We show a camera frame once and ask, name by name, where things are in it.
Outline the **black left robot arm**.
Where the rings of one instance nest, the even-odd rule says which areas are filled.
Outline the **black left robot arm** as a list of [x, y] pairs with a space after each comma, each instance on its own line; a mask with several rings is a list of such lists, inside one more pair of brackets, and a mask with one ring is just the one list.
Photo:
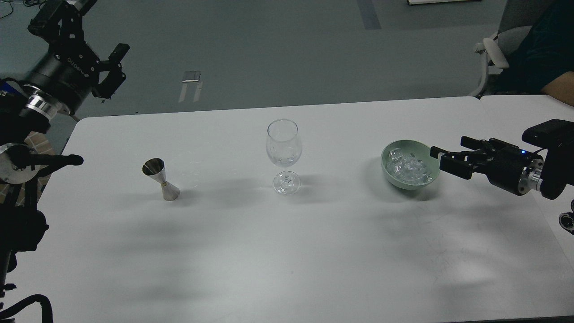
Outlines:
[[38, 210], [39, 179], [66, 166], [79, 166], [78, 155], [49, 155], [26, 143], [45, 134], [58, 114], [73, 117], [89, 94], [108, 100], [126, 75], [121, 61], [130, 50], [119, 43], [101, 59], [85, 41], [83, 17], [94, 0], [47, 0], [27, 29], [43, 39], [48, 51], [21, 80], [20, 90], [1, 89], [1, 296], [16, 286], [6, 276], [17, 266], [18, 252], [35, 251], [49, 226]]

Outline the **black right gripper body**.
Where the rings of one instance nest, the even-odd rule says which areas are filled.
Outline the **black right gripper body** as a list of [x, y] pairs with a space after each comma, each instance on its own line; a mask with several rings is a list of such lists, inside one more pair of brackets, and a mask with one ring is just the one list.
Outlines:
[[543, 183], [544, 160], [537, 153], [504, 141], [490, 141], [488, 158], [482, 166], [482, 172], [490, 184], [517, 196], [523, 196], [530, 190], [539, 191]]

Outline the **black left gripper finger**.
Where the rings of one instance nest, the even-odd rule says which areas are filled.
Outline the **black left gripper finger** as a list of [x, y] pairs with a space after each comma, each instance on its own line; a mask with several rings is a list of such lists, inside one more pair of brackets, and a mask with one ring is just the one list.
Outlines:
[[99, 76], [101, 72], [107, 72], [107, 75], [102, 81], [96, 80], [95, 86], [92, 88], [94, 97], [109, 100], [126, 80], [126, 74], [122, 71], [121, 61], [129, 50], [129, 45], [119, 43], [106, 61], [98, 62], [96, 69], [98, 73], [96, 76]]
[[27, 30], [43, 39], [49, 50], [91, 49], [84, 39], [83, 17], [96, 0], [47, 0]]

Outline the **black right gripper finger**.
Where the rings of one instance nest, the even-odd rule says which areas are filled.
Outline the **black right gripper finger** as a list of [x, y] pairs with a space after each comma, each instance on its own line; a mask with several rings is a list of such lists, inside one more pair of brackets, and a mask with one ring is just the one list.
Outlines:
[[487, 159], [487, 154], [482, 150], [450, 152], [432, 146], [429, 155], [439, 161], [439, 169], [459, 178], [470, 180], [476, 168], [481, 166]]
[[488, 155], [496, 155], [499, 151], [502, 151], [505, 148], [516, 148], [516, 145], [496, 138], [480, 140], [467, 136], [461, 137], [461, 146], [469, 148], [472, 151], [482, 151]]

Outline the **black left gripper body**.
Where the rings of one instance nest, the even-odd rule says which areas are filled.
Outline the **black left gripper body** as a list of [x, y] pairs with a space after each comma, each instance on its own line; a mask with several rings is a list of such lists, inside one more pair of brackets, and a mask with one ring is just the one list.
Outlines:
[[98, 60], [87, 43], [51, 45], [22, 80], [28, 99], [19, 115], [37, 122], [73, 117], [97, 82]]

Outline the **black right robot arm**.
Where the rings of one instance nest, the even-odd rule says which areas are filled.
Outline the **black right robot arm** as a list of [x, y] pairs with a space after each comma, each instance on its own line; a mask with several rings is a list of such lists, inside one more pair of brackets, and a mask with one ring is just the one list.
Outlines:
[[531, 153], [496, 138], [463, 136], [465, 151], [456, 153], [433, 146], [429, 155], [439, 160], [439, 169], [459, 178], [469, 180], [475, 173], [484, 174], [490, 184], [516, 196], [536, 190], [555, 200], [566, 186], [574, 184], [574, 124], [550, 119], [529, 127], [522, 140], [538, 151]]

